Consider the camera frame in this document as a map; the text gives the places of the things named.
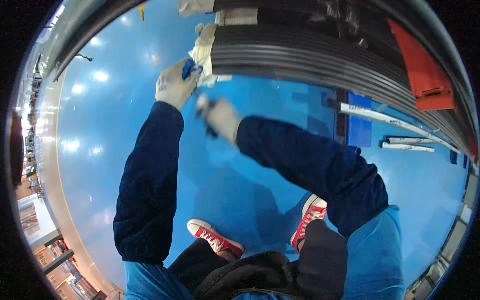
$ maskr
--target white pipe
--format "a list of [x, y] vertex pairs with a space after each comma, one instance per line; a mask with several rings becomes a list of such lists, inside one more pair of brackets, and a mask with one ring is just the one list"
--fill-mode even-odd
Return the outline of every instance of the white pipe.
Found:
[[452, 145], [450, 145], [446, 141], [442, 140], [441, 138], [439, 138], [439, 137], [437, 137], [437, 136], [435, 136], [435, 135], [433, 135], [433, 134], [431, 134], [431, 133], [429, 133], [429, 132], [427, 132], [427, 131], [425, 131], [425, 130], [423, 130], [423, 129], [421, 129], [421, 128], [413, 125], [413, 124], [407, 123], [405, 121], [399, 120], [399, 119], [394, 118], [394, 117], [390, 117], [390, 116], [385, 115], [381, 112], [377, 112], [377, 111], [374, 111], [374, 110], [371, 110], [371, 109], [368, 109], [368, 108], [362, 108], [360, 106], [351, 105], [351, 104], [347, 104], [347, 103], [340, 103], [340, 112], [344, 113], [344, 114], [353, 115], [353, 116], [372, 119], [372, 120], [375, 120], [375, 121], [387, 123], [387, 124], [390, 124], [390, 125], [393, 125], [393, 126], [397, 126], [397, 127], [403, 128], [403, 129], [410, 130], [411, 132], [422, 135], [422, 136], [424, 136], [426, 138], [429, 138], [429, 139], [431, 139], [431, 140], [433, 140], [433, 141], [435, 141], [439, 144], [442, 144], [452, 151], [455, 151], [459, 154], [462, 154], [460, 152], [460, 150], [453, 147]]
[[430, 147], [423, 147], [423, 146], [416, 146], [416, 145], [409, 145], [409, 144], [389, 144], [387, 142], [382, 142], [382, 148], [422, 151], [422, 152], [435, 152], [435, 149]]
[[418, 137], [388, 137], [389, 144], [433, 144], [436, 143], [431, 139]]

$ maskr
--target red bracket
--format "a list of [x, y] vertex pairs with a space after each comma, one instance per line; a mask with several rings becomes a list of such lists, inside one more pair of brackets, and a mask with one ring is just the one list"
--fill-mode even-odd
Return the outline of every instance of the red bracket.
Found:
[[452, 86], [425, 49], [400, 25], [388, 19], [407, 68], [410, 88], [419, 111], [453, 109]]

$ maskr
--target jacket sleeve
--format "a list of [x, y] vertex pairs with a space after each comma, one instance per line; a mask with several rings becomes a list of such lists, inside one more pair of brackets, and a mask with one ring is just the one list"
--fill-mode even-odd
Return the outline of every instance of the jacket sleeve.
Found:
[[327, 201], [328, 219], [344, 237], [388, 207], [377, 167], [331, 139], [249, 116], [240, 122], [236, 142], [243, 154]]
[[125, 163], [113, 219], [115, 246], [123, 261], [163, 265], [177, 209], [179, 141], [183, 118], [156, 102]]

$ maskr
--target glove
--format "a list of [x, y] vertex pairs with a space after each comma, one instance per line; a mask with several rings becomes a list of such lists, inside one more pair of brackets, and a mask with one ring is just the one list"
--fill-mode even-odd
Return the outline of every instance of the glove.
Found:
[[181, 110], [197, 86], [202, 70], [191, 59], [183, 59], [166, 69], [156, 81], [155, 99]]
[[236, 146], [237, 130], [241, 119], [230, 103], [223, 99], [212, 103], [204, 95], [200, 95], [197, 100], [197, 109], [216, 134], [225, 137]]

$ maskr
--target red sneaker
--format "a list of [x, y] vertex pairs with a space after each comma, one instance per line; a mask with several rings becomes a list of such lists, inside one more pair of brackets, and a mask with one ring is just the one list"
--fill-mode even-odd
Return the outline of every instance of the red sneaker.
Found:
[[303, 206], [302, 210], [302, 220], [300, 221], [300, 225], [295, 231], [295, 233], [292, 235], [292, 238], [290, 239], [290, 244], [292, 247], [295, 249], [297, 253], [299, 253], [298, 250], [298, 244], [299, 242], [305, 238], [305, 228], [307, 227], [308, 223], [312, 222], [313, 220], [323, 220], [325, 219], [325, 214], [327, 212], [327, 202], [318, 197], [315, 194], [312, 194], [305, 205]]
[[196, 237], [206, 240], [215, 253], [230, 250], [237, 259], [243, 255], [243, 246], [220, 235], [212, 225], [199, 219], [191, 219], [187, 223], [190, 233]]

